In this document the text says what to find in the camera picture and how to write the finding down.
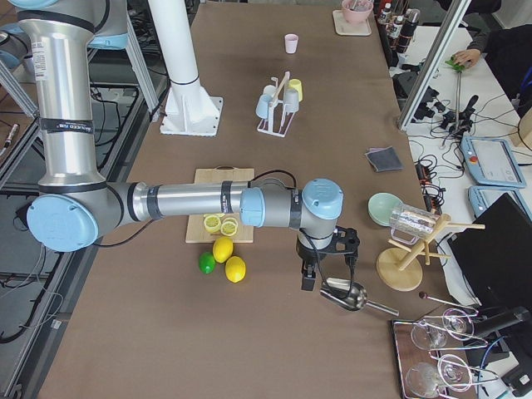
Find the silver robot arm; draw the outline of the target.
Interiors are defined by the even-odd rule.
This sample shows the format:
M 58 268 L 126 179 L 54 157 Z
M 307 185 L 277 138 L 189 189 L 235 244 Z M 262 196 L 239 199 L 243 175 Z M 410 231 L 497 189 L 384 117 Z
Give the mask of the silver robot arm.
M 269 181 L 187 185 L 111 183 L 96 166 L 89 48 L 123 49 L 128 43 L 123 1 L 18 1 L 29 36 L 37 85 L 46 172 L 27 212 L 34 238 L 57 252 L 93 245 L 114 229 L 174 215 L 238 214 L 245 225 L 298 233 L 302 287 L 312 290 L 329 254 L 357 261 L 354 229 L 337 225 L 341 188 L 315 179 L 302 189 Z

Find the person's hand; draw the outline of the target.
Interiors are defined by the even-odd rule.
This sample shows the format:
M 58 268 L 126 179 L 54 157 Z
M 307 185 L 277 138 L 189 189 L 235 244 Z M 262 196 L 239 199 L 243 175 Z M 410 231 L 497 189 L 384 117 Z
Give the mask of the person's hand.
M 465 49 L 462 51 L 456 52 L 452 56 L 453 62 L 464 68 L 473 67 L 481 57 L 481 51 L 478 49 Z

